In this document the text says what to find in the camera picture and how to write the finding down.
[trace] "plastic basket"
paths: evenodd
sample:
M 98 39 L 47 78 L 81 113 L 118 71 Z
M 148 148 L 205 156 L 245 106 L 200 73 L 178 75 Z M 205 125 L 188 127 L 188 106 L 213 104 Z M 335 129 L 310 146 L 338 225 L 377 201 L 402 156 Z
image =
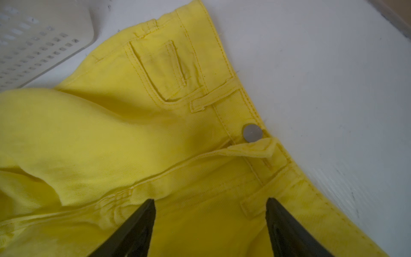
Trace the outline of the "plastic basket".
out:
M 1 1 L 0 92 L 23 86 L 93 37 L 90 13 L 75 1 Z

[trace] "yellow fabric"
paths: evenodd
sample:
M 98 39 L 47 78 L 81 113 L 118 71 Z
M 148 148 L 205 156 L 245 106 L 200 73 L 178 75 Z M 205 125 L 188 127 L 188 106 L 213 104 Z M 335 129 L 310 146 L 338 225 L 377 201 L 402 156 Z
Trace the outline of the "yellow fabric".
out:
M 147 198 L 152 257 L 272 256 L 268 197 L 335 256 L 386 256 L 267 132 L 199 1 L 0 95 L 1 256 L 87 256 Z

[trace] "metal button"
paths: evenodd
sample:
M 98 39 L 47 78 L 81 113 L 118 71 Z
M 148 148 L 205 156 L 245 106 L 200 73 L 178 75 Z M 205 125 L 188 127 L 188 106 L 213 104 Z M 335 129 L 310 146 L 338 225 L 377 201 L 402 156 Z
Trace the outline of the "metal button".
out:
M 263 138 L 263 131 L 259 126 L 250 124 L 244 127 L 242 136 L 247 142 L 252 143 Z

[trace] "pocket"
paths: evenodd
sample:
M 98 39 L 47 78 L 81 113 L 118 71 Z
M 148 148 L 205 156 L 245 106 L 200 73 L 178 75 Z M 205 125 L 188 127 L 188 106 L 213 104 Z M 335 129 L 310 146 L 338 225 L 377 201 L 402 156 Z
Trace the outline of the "pocket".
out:
M 153 44 L 153 40 L 134 40 L 129 51 L 130 61 L 143 73 L 148 91 L 161 103 L 179 104 L 192 95 L 200 96 L 198 86 L 189 80 L 190 65 L 182 65 L 173 41 Z

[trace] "front pocket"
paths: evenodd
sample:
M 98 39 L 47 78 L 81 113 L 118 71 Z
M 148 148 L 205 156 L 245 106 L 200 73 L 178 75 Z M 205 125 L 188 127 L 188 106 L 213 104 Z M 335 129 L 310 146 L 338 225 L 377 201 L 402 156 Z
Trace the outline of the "front pocket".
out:
M 134 61 L 139 62 L 151 90 L 164 102 L 177 102 L 195 88 L 187 86 L 173 41 L 152 45 L 144 40 L 130 42 Z

